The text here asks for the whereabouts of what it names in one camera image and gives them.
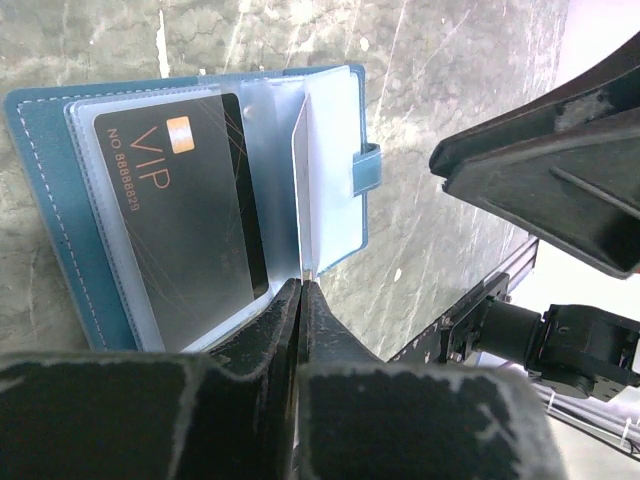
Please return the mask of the blue card holder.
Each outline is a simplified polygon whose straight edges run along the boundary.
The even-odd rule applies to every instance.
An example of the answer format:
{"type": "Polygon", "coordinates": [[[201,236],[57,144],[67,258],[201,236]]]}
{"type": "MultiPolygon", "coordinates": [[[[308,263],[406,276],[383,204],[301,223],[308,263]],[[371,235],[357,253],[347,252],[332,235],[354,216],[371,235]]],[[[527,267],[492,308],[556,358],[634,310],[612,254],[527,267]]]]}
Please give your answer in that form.
{"type": "Polygon", "coordinates": [[[189,92],[239,99],[269,288],[226,330],[171,353],[217,347],[263,313],[287,281],[304,282],[291,138],[305,97],[316,276],[367,245],[367,195],[381,182],[381,152],[367,135],[359,64],[14,90],[4,105],[10,132],[96,350],[167,352],[143,349],[124,298],[102,208],[111,183],[94,119],[140,99],[164,103],[189,92]]]}

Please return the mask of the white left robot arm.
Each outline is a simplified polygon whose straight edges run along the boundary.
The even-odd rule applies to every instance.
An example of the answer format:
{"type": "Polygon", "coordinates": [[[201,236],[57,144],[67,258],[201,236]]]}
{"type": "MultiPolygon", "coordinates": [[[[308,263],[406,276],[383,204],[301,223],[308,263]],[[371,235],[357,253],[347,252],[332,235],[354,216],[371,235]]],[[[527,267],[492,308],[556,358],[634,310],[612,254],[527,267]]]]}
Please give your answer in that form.
{"type": "Polygon", "coordinates": [[[533,312],[501,274],[392,360],[319,286],[289,280],[207,354],[1,359],[5,479],[561,479],[533,388],[610,400],[639,383],[639,326],[533,312]]]}

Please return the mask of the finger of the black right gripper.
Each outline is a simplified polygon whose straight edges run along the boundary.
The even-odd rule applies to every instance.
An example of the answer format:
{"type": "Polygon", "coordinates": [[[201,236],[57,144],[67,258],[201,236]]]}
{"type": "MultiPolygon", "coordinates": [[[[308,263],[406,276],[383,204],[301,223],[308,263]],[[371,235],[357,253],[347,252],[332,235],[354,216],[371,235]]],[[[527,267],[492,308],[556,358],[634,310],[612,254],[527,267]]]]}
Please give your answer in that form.
{"type": "Polygon", "coordinates": [[[444,191],[618,279],[639,271],[639,38],[538,99],[441,140],[444,191]]]}

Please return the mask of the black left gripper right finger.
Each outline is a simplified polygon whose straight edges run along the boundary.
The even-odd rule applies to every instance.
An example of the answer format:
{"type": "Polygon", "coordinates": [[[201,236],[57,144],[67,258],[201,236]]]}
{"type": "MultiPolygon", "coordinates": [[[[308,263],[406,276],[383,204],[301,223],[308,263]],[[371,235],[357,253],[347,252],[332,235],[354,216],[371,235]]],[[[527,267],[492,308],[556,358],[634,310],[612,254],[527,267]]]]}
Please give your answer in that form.
{"type": "Polygon", "coordinates": [[[320,287],[302,288],[302,479],[563,479],[543,407],[501,369],[386,363],[343,353],[320,287]]]}

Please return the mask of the white card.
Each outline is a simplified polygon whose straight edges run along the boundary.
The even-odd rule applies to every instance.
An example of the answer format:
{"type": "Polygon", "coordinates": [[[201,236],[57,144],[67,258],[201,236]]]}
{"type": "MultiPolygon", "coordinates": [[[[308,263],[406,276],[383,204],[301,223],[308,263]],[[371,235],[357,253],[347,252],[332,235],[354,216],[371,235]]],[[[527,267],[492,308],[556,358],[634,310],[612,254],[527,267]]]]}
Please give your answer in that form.
{"type": "Polygon", "coordinates": [[[300,270],[303,280],[313,280],[316,276],[316,265],[313,254],[307,106],[308,97],[305,97],[294,124],[291,147],[300,270]]]}

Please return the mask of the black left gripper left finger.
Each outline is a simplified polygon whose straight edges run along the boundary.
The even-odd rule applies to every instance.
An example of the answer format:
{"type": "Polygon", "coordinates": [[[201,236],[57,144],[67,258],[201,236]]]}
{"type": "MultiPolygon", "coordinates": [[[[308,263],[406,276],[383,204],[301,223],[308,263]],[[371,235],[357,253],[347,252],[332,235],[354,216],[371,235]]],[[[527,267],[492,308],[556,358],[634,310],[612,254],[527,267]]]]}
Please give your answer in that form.
{"type": "Polygon", "coordinates": [[[209,353],[1,359],[5,479],[285,479],[301,284],[209,353]]]}

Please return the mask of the black VIP credit card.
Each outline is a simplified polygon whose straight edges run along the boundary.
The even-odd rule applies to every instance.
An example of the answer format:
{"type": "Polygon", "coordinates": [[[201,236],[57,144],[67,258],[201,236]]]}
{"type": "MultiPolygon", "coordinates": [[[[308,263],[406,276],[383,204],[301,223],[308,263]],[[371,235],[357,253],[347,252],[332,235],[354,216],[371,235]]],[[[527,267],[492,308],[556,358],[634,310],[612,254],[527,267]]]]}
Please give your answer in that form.
{"type": "Polygon", "coordinates": [[[196,348],[269,288],[238,97],[140,99],[93,122],[102,205],[146,351],[196,348]]]}

